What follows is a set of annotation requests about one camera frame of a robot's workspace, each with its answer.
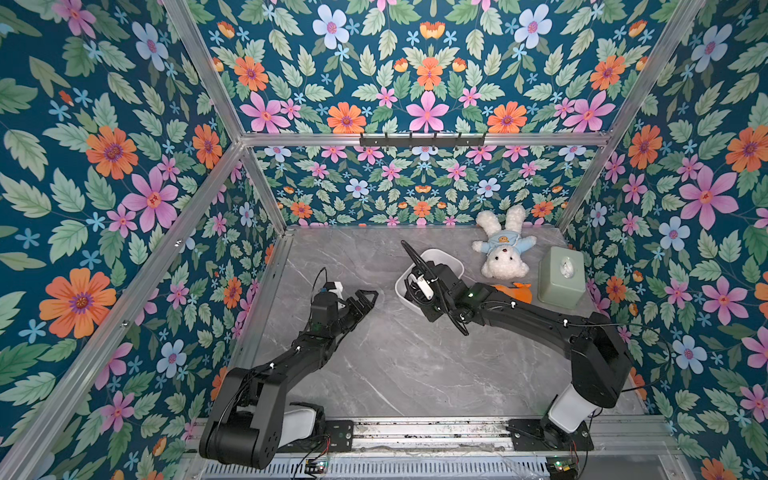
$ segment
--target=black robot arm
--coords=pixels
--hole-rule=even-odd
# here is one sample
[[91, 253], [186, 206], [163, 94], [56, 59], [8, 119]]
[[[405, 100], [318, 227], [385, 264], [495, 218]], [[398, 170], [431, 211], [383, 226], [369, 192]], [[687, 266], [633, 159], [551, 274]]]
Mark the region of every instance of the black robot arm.
[[200, 438], [203, 457], [254, 468], [269, 465], [280, 444], [287, 393], [328, 362], [379, 295], [357, 290], [356, 298], [341, 300], [336, 287], [328, 282], [315, 295], [306, 327], [286, 352], [253, 369], [227, 373]]

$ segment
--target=green leaf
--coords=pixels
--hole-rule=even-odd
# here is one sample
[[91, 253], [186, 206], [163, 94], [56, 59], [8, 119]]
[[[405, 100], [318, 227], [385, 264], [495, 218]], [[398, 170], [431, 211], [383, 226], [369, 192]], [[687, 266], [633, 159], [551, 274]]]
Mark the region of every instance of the green leaf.
[[48, 159], [36, 136], [21, 130], [8, 130], [3, 137], [3, 144], [21, 168], [28, 168], [38, 180], [43, 179]]
[[7, 111], [17, 114], [29, 108], [29, 102], [38, 96], [37, 88], [17, 85], [13, 78], [0, 80], [0, 114]]

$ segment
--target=gray marble surface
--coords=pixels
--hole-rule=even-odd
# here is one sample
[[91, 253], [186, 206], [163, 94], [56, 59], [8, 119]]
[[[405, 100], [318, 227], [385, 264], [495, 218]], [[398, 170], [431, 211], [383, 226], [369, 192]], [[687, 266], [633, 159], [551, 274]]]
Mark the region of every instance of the gray marble surface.
[[[321, 267], [327, 267], [329, 280], [344, 284], [345, 296], [378, 290], [379, 300], [331, 360], [290, 392], [290, 401], [318, 403], [329, 416], [541, 415], [571, 381], [570, 363], [546, 346], [474, 323], [468, 325], [470, 335], [462, 336], [446, 318], [429, 323], [396, 297], [395, 281], [411, 264], [401, 239], [417, 252], [439, 248], [458, 258], [469, 284], [488, 281], [480, 274], [485, 255], [470, 247], [485, 239], [480, 228], [319, 228], [291, 234], [293, 247], [257, 365], [284, 351], [305, 326], [312, 281]], [[523, 254], [531, 267], [524, 280], [535, 289], [538, 261], [551, 245], [565, 242], [553, 227], [524, 229], [524, 236], [530, 234], [538, 243]], [[569, 313], [591, 311], [585, 295]], [[634, 393], [625, 393], [614, 412], [643, 409]]]

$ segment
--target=pink flower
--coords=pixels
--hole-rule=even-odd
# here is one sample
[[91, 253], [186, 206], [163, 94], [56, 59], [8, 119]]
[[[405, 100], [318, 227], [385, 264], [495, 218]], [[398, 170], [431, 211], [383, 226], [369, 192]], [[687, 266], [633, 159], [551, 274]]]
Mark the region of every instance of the pink flower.
[[318, 177], [320, 180], [326, 177], [328, 174], [328, 170], [326, 169], [325, 164], [321, 165], [315, 162], [315, 164], [312, 166], [312, 176]]
[[125, 205], [118, 205], [118, 211], [113, 210], [107, 212], [107, 217], [112, 220], [109, 224], [109, 231], [116, 232], [120, 230], [120, 236], [125, 238], [128, 236], [129, 230], [136, 230], [136, 223], [132, 222], [136, 218], [136, 212], [125, 211]]
[[288, 99], [288, 101], [280, 101], [280, 113], [281, 114], [287, 114], [288, 120], [293, 120], [294, 118], [301, 118], [300, 113], [301, 105], [294, 105], [292, 99]]
[[688, 177], [690, 177], [691, 180], [696, 180], [696, 177], [699, 176], [698, 171], [701, 170], [701, 168], [704, 166], [704, 164], [699, 163], [699, 156], [694, 155], [690, 159], [687, 157], [683, 158], [683, 166], [677, 169], [677, 172], [682, 176], [683, 182], [688, 180]]
[[701, 287], [704, 295], [715, 299], [704, 302], [704, 311], [712, 313], [717, 310], [717, 318], [723, 325], [730, 323], [731, 313], [739, 318], [747, 318], [749, 316], [746, 308], [736, 303], [746, 298], [746, 289], [737, 287], [729, 291], [729, 286], [726, 277], [721, 276], [717, 279], [717, 290], [711, 285]]
[[178, 285], [170, 286], [170, 295], [165, 300], [169, 303], [172, 302], [174, 304], [174, 310], [178, 310], [179, 303], [181, 305], [187, 304], [187, 294], [189, 292], [190, 289], [184, 286], [184, 282], [179, 282]]
[[671, 303], [672, 305], [677, 302], [677, 308], [682, 310], [685, 307], [685, 302], [690, 302], [691, 299], [693, 299], [690, 293], [686, 293], [685, 290], [687, 288], [688, 282], [678, 283], [677, 280], [672, 279], [672, 286], [664, 287], [664, 291], [669, 293], [667, 302]]
[[765, 392], [763, 387], [755, 385], [752, 390], [746, 386], [740, 387], [741, 394], [746, 398], [741, 401], [742, 408], [752, 410], [752, 415], [755, 416], [755, 420], [758, 423], [763, 423], [768, 415], [768, 402], [765, 399]]
[[445, 115], [448, 111], [448, 105], [435, 105], [435, 94], [432, 91], [425, 91], [422, 95], [422, 106], [410, 104], [406, 110], [411, 116], [416, 117], [411, 120], [409, 130], [417, 131], [424, 127], [424, 133], [427, 133], [430, 127], [438, 131], [443, 129], [442, 120], [438, 117]]
[[637, 226], [637, 219], [639, 219], [637, 215], [633, 215], [631, 212], [628, 213], [626, 218], [621, 219], [621, 222], [624, 224], [621, 231], [627, 232], [627, 235], [631, 237], [639, 228]]
[[152, 303], [150, 300], [156, 299], [159, 293], [160, 293], [159, 288], [154, 289], [154, 292], [152, 292], [152, 294], [147, 299], [147, 302], [144, 304], [144, 308], [141, 309], [139, 314], [136, 316], [136, 320], [134, 320], [136, 325], [141, 325], [142, 323], [144, 323], [144, 313], [149, 313], [150, 315], [154, 315], [155, 313], [157, 313], [157, 305]]
[[523, 178], [533, 177], [536, 175], [536, 170], [538, 170], [538, 165], [533, 162], [528, 162], [520, 167]]
[[495, 146], [483, 145], [482, 147], [472, 147], [467, 153], [467, 158], [474, 158], [475, 165], [479, 165], [483, 160], [490, 161], [492, 151], [496, 150]]
[[648, 191], [648, 187], [643, 185], [644, 180], [645, 174], [640, 174], [637, 177], [635, 177], [634, 174], [629, 174], [629, 182], [621, 188], [621, 191], [627, 194], [624, 197], [625, 203], [629, 203], [630, 200], [633, 201], [635, 205], [640, 203], [640, 195]]
[[221, 213], [215, 217], [211, 217], [211, 220], [214, 221], [214, 232], [218, 233], [219, 237], [227, 232], [227, 219], [222, 217]]
[[741, 339], [746, 348], [756, 352], [746, 359], [746, 364], [754, 369], [762, 368], [768, 362], [768, 329], [764, 326], [757, 329], [757, 338], [760, 339], [759, 342], [751, 336]]
[[110, 370], [112, 370], [112, 373], [117, 376], [125, 375], [125, 362], [119, 359], [126, 356], [128, 352], [131, 351], [133, 346], [134, 344], [131, 342], [122, 343], [118, 349], [114, 351], [112, 354], [112, 359], [109, 361], [107, 366], [101, 370], [101, 372], [98, 374], [98, 377], [96, 377], [96, 383], [94, 384], [96, 390], [101, 390], [105, 385], [107, 385], [107, 382], [109, 381]]
[[331, 161], [336, 164], [340, 158], [346, 158], [346, 152], [344, 146], [339, 147], [323, 147], [323, 152], [320, 154], [323, 158], [331, 157]]
[[357, 156], [357, 161], [367, 161], [369, 164], [373, 165], [376, 163], [376, 159], [384, 158], [384, 152], [379, 151], [380, 148], [381, 147], [355, 147], [355, 150], [360, 152], [360, 155]]
[[627, 171], [622, 163], [624, 163], [625, 155], [618, 156], [616, 152], [611, 154], [611, 159], [608, 161], [608, 165], [605, 166], [605, 180], [610, 180], [611, 183], [616, 184], [619, 175], [623, 175]]
[[566, 115], [574, 113], [574, 105], [576, 100], [568, 100], [568, 97], [563, 98], [561, 104], [554, 106], [555, 117], [565, 118]]
[[400, 178], [401, 171], [402, 168], [397, 168], [394, 161], [390, 162], [388, 167], [386, 165], [382, 167], [382, 178], [392, 181], [396, 178]]
[[386, 89], [386, 87], [382, 87], [381, 92], [376, 94], [376, 98], [379, 100], [379, 106], [380, 107], [392, 107], [392, 103], [394, 101], [397, 101], [397, 97], [395, 96], [395, 89], [390, 88], [389, 90]]
[[157, 169], [163, 172], [163, 180], [170, 179], [174, 183], [176, 183], [176, 176], [181, 173], [181, 170], [176, 167], [176, 159], [171, 157], [168, 160], [165, 155], [163, 155], [163, 163], [157, 164]]
[[467, 172], [465, 172], [466, 169], [466, 165], [459, 165], [458, 162], [456, 162], [453, 164], [453, 167], [448, 169], [448, 178], [452, 178], [453, 180], [461, 180], [462, 177], [467, 176]]
[[469, 105], [477, 105], [478, 99], [480, 98], [480, 94], [478, 93], [477, 87], [472, 87], [472, 89], [464, 89], [462, 92], [463, 95], [458, 98], [458, 101], [464, 102], [464, 108], [467, 108]]
[[397, 3], [397, 0], [378, 0], [376, 2], [376, 7], [382, 12], [384, 12], [384, 8], [386, 8], [386, 4], [388, 3], [390, 5], [394, 5], [395, 3]]
[[527, 157], [528, 156], [528, 146], [522, 146], [522, 145], [507, 145], [505, 147], [507, 149], [506, 152], [502, 155], [504, 158], [509, 158], [509, 160], [514, 163], [518, 161], [520, 157]]
[[600, 128], [603, 126], [603, 121], [600, 119], [600, 117], [610, 114], [614, 108], [616, 108], [616, 105], [614, 104], [603, 105], [604, 101], [605, 90], [595, 95], [594, 98], [592, 98], [591, 103], [587, 103], [587, 101], [583, 98], [579, 98], [576, 100], [576, 105], [574, 106], [576, 115], [571, 115], [570, 117], [566, 118], [563, 122], [563, 125], [566, 127], [573, 127], [576, 125], [574, 132], [578, 133], [586, 131], [587, 126], [592, 131], [600, 130]]
[[51, 10], [67, 20], [73, 35], [80, 35], [80, 32], [84, 31], [87, 36], [96, 38], [94, 29], [89, 25], [96, 22], [96, 17], [88, 10], [83, 10], [81, 0], [58, 0]]
[[152, 230], [155, 217], [162, 227], [170, 228], [176, 220], [176, 209], [168, 202], [176, 200], [179, 189], [173, 185], [163, 187], [163, 174], [157, 167], [149, 170], [149, 184], [138, 174], [131, 175], [131, 181], [141, 195], [128, 194], [123, 199], [123, 204], [134, 212], [144, 211], [139, 220], [141, 231]]
[[250, 105], [241, 105], [240, 110], [249, 117], [255, 117], [250, 122], [250, 127], [253, 131], [262, 131], [266, 127], [266, 131], [271, 134], [276, 134], [280, 130], [277, 128], [287, 128], [290, 126], [290, 122], [285, 117], [280, 117], [280, 102], [277, 100], [270, 100], [266, 107], [264, 106], [264, 99], [261, 95], [255, 91], [250, 92], [250, 101], [253, 107]]
[[112, 426], [116, 432], [121, 431], [123, 419], [134, 416], [134, 407], [129, 406], [133, 401], [133, 393], [127, 394], [125, 398], [123, 398], [123, 392], [115, 393], [112, 399], [114, 405], [105, 405], [99, 410], [101, 416], [104, 417], [104, 421], [101, 423], [101, 433], [106, 432]]
[[617, 330], [619, 331], [619, 336], [624, 341], [624, 343], [629, 345], [629, 342], [632, 339], [632, 332], [630, 332], [626, 326], [620, 326]]
[[715, 210], [722, 214], [730, 214], [739, 208], [739, 204], [727, 195], [720, 195], [728, 191], [736, 183], [736, 172], [720, 175], [720, 178], [712, 184], [713, 173], [709, 167], [702, 167], [698, 174], [699, 187], [686, 184], [680, 187], [680, 196], [686, 200], [693, 200], [680, 212], [680, 218], [689, 220], [694, 218], [701, 210], [699, 223], [705, 230], [709, 230], [715, 223]]

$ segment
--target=green tissue box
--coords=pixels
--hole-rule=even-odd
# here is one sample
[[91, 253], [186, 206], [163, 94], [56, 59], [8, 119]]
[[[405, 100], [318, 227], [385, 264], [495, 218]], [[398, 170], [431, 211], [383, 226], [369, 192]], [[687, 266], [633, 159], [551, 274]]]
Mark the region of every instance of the green tissue box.
[[587, 289], [584, 255], [577, 250], [552, 247], [538, 263], [538, 299], [574, 308]]

